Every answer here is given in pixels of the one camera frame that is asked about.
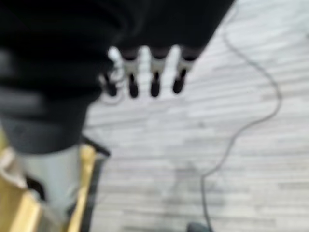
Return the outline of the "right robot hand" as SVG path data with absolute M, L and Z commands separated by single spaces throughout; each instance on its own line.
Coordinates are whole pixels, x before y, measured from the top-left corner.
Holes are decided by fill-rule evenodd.
M 232 5 L 230 0 L 3 0 L 0 3 L 0 123 L 27 185 L 61 220 L 77 202 L 79 144 L 89 105 L 117 93 L 109 49 L 138 96 L 138 53 L 151 52 L 151 95 L 165 59 L 181 49 L 173 91 Z

